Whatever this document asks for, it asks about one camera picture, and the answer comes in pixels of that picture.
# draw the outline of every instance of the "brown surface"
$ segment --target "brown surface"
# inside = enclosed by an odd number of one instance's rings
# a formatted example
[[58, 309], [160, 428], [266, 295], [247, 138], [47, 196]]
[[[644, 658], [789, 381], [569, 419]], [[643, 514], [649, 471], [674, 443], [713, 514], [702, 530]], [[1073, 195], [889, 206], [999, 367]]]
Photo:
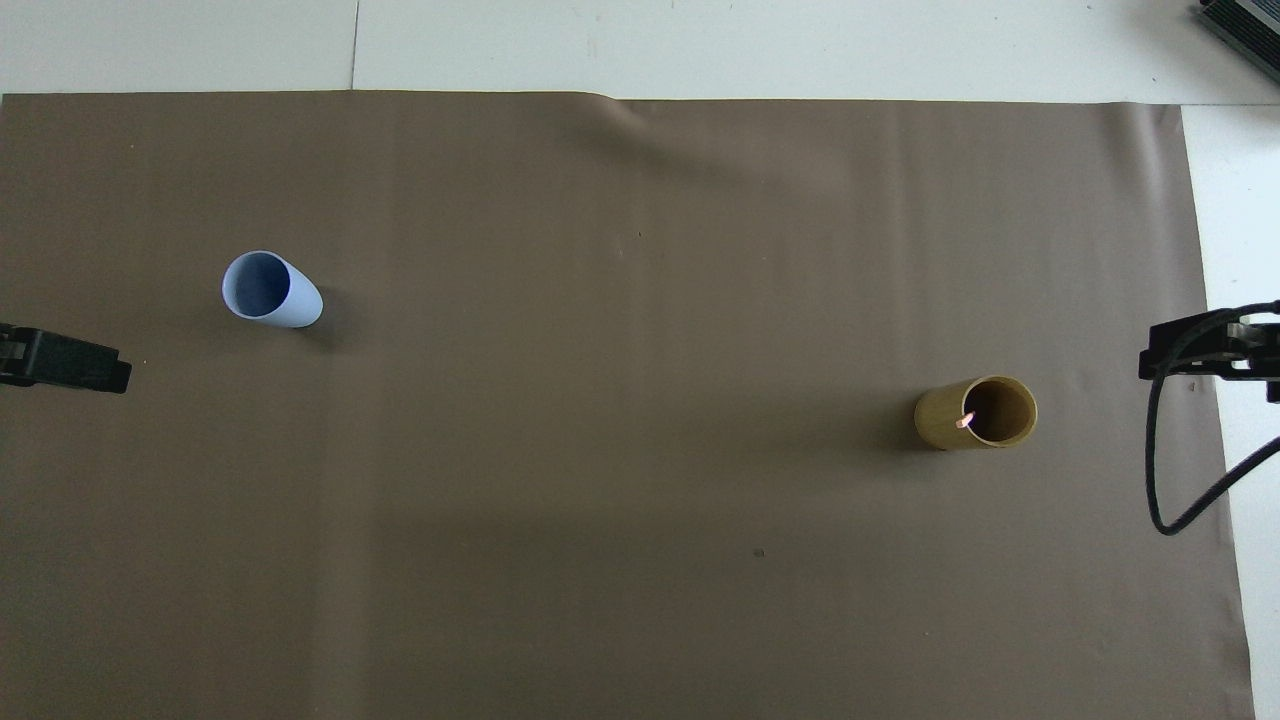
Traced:
[[[6, 96], [0, 318], [134, 375], [0, 388], [0, 715], [1249, 716], [1225, 503], [1142, 496], [1202, 307], [1176, 109]], [[925, 450], [987, 373], [1036, 434]]]

